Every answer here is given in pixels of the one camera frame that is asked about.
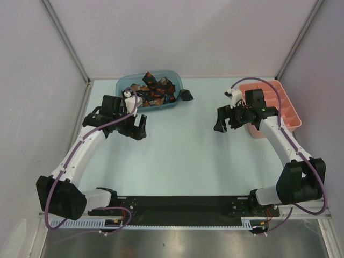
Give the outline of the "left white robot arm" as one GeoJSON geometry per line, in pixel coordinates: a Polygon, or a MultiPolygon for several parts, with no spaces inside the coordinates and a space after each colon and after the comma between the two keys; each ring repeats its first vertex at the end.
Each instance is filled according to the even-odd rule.
{"type": "Polygon", "coordinates": [[[80,133],[58,167],[49,176],[40,176],[36,182],[39,202],[45,215],[78,220],[85,212],[101,209],[108,215],[118,211],[119,202],[112,198],[114,191],[97,187],[79,189],[82,175],[96,150],[113,132],[134,140],[144,139],[146,115],[135,124],[142,99],[135,93],[123,97],[105,95],[100,106],[90,112],[82,123],[80,133]]]}

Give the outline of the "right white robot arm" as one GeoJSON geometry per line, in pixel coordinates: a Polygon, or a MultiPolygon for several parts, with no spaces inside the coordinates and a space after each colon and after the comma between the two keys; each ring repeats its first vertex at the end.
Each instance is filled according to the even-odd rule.
{"type": "Polygon", "coordinates": [[[277,183],[250,192],[248,210],[260,216],[268,205],[294,205],[302,211],[317,216],[328,207],[325,189],[326,164],[313,158],[287,129],[281,113],[274,106],[268,107],[261,89],[242,93],[228,89],[225,95],[230,104],[217,109],[214,130],[225,133],[245,124],[254,125],[272,145],[283,170],[277,183]]]}

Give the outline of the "black tie orange flowers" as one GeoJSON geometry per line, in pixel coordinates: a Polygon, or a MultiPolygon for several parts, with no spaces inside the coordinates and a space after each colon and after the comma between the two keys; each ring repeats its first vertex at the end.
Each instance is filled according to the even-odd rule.
{"type": "Polygon", "coordinates": [[[149,89],[146,99],[150,101],[164,99],[165,95],[174,94],[176,91],[175,85],[166,77],[157,81],[150,72],[147,72],[142,80],[149,89]]]}

